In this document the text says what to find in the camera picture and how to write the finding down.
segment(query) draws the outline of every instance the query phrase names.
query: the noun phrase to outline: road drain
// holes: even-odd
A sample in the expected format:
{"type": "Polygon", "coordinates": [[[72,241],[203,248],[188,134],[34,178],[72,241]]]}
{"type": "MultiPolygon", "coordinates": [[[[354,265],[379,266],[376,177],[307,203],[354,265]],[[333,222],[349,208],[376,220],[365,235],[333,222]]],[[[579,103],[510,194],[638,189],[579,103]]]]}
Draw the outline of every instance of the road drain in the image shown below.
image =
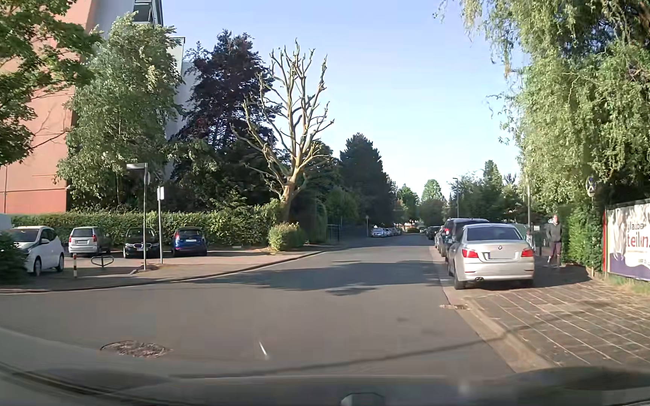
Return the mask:
{"type": "Polygon", "coordinates": [[[158,344],[139,341],[113,342],[101,347],[100,350],[111,351],[119,355],[130,355],[136,358],[156,358],[171,351],[158,344]]]}
{"type": "Polygon", "coordinates": [[[440,305],[443,309],[468,310],[468,305],[440,305]]]}

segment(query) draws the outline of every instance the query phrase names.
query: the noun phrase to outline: silver hatchback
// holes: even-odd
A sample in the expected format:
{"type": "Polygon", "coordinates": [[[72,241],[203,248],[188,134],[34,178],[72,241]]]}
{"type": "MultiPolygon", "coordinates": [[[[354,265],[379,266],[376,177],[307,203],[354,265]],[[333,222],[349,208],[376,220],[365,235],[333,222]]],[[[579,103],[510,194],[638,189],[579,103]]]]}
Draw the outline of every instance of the silver hatchback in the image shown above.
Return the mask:
{"type": "Polygon", "coordinates": [[[466,282],[522,280],[533,282],[533,249],[510,224],[484,223],[463,227],[448,250],[448,274],[456,289],[466,282]]]}
{"type": "Polygon", "coordinates": [[[112,239],[99,227],[77,227],[69,234],[69,254],[100,254],[112,251],[112,239]]]}

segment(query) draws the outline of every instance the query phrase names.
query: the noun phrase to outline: billboard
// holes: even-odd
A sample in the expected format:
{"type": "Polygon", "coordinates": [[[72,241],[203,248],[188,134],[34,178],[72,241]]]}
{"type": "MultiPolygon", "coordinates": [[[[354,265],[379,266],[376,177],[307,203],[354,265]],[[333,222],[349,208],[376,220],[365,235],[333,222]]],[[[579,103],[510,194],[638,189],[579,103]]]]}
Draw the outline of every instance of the billboard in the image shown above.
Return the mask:
{"type": "Polygon", "coordinates": [[[606,211],[608,272],[650,281],[650,203],[606,211]]]}

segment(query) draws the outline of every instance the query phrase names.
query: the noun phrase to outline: brick paving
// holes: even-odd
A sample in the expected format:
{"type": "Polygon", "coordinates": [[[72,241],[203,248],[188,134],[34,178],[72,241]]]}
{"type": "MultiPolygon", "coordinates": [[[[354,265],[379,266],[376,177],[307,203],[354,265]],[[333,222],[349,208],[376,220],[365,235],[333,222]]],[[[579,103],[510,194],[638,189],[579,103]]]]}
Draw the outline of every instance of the brick paving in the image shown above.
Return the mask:
{"type": "Polygon", "coordinates": [[[535,286],[479,286],[466,300],[559,366],[650,371],[650,297],[537,259],[535,286]]]}

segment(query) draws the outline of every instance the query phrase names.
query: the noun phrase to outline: person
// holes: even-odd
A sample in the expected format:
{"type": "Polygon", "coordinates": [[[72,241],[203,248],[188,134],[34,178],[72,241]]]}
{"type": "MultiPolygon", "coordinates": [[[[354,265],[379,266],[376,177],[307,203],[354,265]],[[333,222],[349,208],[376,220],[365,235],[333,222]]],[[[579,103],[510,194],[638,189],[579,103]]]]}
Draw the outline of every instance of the person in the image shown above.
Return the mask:
{"type": "Polygon", "coordinates": [[[553,215],[553,223],[546,230],[546,236],[551,243],[551,254],[548,256],[548,266],[560,266],[560,247],[561,238],[563,237],[563,224],[558,221],[558,215],[553,215]],[[555,258],[554,265],[551,264],[551,259],[555,258]]]}
{"type": "Polygon", "coordinates": [[[528,243],[528,245],[531,246],[531,249],[534,248],[534,246],[533,246],[533,235],[531,234],[530,230],[526,230],[526,242],[528,243]]]}

